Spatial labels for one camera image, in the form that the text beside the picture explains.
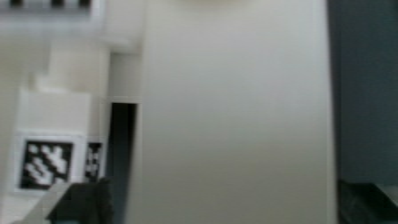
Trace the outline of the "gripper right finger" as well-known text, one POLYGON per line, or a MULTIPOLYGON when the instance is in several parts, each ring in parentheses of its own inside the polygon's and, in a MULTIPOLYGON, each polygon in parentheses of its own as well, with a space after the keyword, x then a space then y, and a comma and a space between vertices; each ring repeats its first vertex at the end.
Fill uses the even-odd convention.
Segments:
POLYGON ((398 204, 373 183, 338 181, 338 224, 398 224, 398 204))

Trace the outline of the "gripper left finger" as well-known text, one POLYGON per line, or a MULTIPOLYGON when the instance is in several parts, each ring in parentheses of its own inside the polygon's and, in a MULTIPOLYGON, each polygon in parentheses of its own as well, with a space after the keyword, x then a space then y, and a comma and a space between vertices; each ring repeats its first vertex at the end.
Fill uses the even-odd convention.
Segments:
POLYGON ((50 224, 114 224, 110 180, 71 185, 46 216, 50 224))

